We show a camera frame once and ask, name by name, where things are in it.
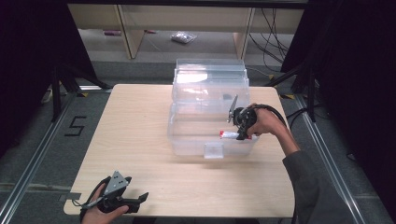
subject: plastic bag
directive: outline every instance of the plastic bag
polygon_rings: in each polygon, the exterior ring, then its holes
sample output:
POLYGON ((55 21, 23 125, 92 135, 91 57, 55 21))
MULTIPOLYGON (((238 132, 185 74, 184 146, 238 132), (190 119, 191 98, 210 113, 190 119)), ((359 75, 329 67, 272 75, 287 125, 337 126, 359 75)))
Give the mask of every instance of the plastic bag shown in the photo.
POLYGON ((171 39, 173 41, 176 41, 176 42, 179 42, 182 44, 187 44, 187 43, 191 42, 192 40, 194 40, 196 37, 197 37, 197 35, 193 35, 188 32, 178 31, 178 32, 172 34, 171 39))

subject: gray floor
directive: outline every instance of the gray floor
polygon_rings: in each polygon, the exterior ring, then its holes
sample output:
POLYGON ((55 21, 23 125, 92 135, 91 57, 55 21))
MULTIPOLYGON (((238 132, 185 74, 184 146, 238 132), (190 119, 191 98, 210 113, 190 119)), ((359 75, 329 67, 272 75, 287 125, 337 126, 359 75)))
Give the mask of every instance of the gray floor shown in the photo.
MULTIPOLYGON (((173 32, 157 31, 156 34, 146 34, 133 60, 127 59, 120 36, 105 36, 99 30, 82 30, 80 34, 97 76, 113 85, 153 83, 154 78, 156 78, 155 83, 171 84, 173 69, 178 58, 236 59, 232 34, 193 32, 197 35, 196 39, 187 45, 182 45, 170 39, 173 32)), ((265 46, 260 34, 252 34, 252 36, 263 47, 265 46)), ((288 46, 293 36, 280 35, 278 38, 288 46)), ((267 49, 281 58, 278 48, 267 46, 267 49)), ((275 77, 281 75, 275 72, 281 64, 268 55, 263 57, 262 51, 251 39, 248 41, 244 61, 251 86, 262 86, 268 82, 269 75, 275 75, 275 77)), ((279 84, 276 87, 279 94, 292 94, 290 91, 292 81, 293 77, 279 84)), ((79 80, 79 82, 90 84, 84 80, 79 80)), ((68 216, 63 212, 64 202, 61 198, 73 185, 108 96, 109 93, 92 92, 86 97, 72 98, 43 161, 39 163, 29 188, 17 209, 13 211, 14 214, 9 223, 78 223, 77 216, 68 216), (78 120, 78 124, 84 126, 84 132, 78 137, 68 137, 68 133, 76 131, 69 128, 75 116, 85 117, 85 119, 78 120)), ((287 115, 299 109, 297 100, 281 99, 281 103, 287 115)), ((392 223, 364 172, 356 162, 346 157, 347 144, 343 141, 336 125, 328 117, 325 108, 318 108, 315 112, 320 135, 345 182, 346 189, 356 203, 356 208, 361 212, 362 220, 365 223, 392 223)), ((13 186, 20 180, 40 145, 41 139, 45 136, 50 126, 51 113, 51 103, 43 104, 35 112, 35 117, 21 135, 20 144, 11 148, 0 160, 0 202, 2 204, 8 198, 13 186)), ((309 132, 308 122, 304 116, 295 120, 291 130, 299 145, 310 153, 319 170, 332 180, 332 175, 329 174, 326 163, 323 162, 323 155, 309 132)), ((259 221, 260 223, 277 223, 279 218, 260 218, 259 221)), ((289 219, 282 221, 282 223, 289 222, 289 219)), ((131 218, 121 217, 115 223, 131 223, 131 218)))

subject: person's arm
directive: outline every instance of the person's arm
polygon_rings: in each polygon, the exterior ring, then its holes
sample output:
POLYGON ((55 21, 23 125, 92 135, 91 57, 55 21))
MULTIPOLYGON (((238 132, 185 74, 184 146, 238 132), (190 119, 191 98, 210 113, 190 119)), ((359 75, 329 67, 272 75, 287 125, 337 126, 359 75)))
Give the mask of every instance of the person's arm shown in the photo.
MULTIPOLYGON (((92 202, 99 198, 99 194, 102 189, 105 187, 106 184, 102 184, 98 190, 92 196, 92 202)), ((113 221, 116 217, 121 216, 122 214, 128 211, 128 205, 124 205, 122 207, 117 208, 116 210, 110 213, 103 213, 99 210, 97 206, 87 210, 85 213, 84 218, 82 219, 82 224, 109 224, 113 221)))
POLYGON ((286 155, 283 163, 293 185, 299 223, 353 223, 347 205, 310 157, 299 149, 290 130, 272 112, 255 111, 257 122, 247 134, 271 133, 278 139, 286 155))

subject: wooden table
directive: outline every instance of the wooden table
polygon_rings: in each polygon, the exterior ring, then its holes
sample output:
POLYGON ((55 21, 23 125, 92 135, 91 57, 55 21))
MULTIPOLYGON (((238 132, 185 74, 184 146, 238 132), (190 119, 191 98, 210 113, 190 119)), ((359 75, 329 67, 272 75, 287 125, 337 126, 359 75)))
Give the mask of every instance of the wooden table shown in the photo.
MULTIPOLYGON (((131 84, 113 89, 71 190, 81 193, 79 202, 118 170, 133 178, 124 198, 149 192, 133 216, 291 217, 294 195, 276 138, 263 134, 243 157, 177 156, 166 131, 171 90, 131 84)), ((250 98, 284 116, 274 88, 251 87, 250 98)), ((64 211, 79 214, 79 207, 68 200, 64 211)))

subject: plastic storage bin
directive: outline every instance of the plastic storage bin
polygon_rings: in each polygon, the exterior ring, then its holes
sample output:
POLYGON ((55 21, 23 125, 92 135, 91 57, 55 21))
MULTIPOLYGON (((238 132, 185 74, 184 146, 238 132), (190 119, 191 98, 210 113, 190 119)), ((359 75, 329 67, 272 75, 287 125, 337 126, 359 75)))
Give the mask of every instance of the plastic storage bin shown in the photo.
POLYGON ((237 132, 227 122, 235 95, 236 107, 249 105, 243 61, 177 60, 168 124, 174 152, 205 158, 247 155, 257 137, 244 141, 219 137, 220 131, 237 132))

